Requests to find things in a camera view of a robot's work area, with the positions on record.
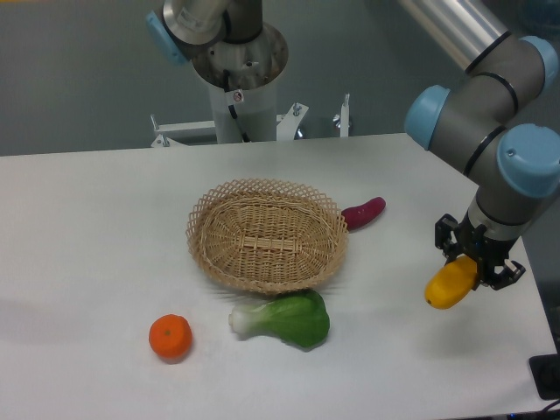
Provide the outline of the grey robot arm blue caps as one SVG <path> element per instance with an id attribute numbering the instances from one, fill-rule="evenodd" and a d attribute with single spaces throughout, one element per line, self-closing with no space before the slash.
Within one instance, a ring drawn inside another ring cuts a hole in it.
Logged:
<path id="1" fill-rule="evenodd" d="M 406 115 L 406 133 L 478 191 L 462 221 L 442 217 L 435 244 L 448 261 L 468 256 L 476 285 L 496 290 L 524 273 L 510 249 L 559 187 L 558 134 L 508 127 L 557 77 L 554 47 L 515 38 L 479 1 L 405 1 L 402 7 L 465 71 L 458 91 L 425 89 Z M 207 84 L 222 144 L 291 140 L 294 112 L 278 119 L 268 97 L 285 68 L 284 37 L 263 21 L 259 1 L 166 1 L 145 19 L 171 62 L 191 62 Z"/>

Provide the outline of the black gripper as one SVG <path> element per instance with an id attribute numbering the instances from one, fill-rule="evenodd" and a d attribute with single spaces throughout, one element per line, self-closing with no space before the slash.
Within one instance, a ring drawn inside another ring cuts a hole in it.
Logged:
<path id="1" fill-rule="evenodd" d="M 434 226 L 434 243 L 445 258 L 452 263 L 461 252 L 477 262 L 478 282 L 495 291 L 515 284 L 526 272 L 517 261 L 508 260 L 514 240 L 497 240 L 487 236 L 489 229 L 482 224 L 474 226 L 468 217 L 458 223 L 445 213 Z"/>

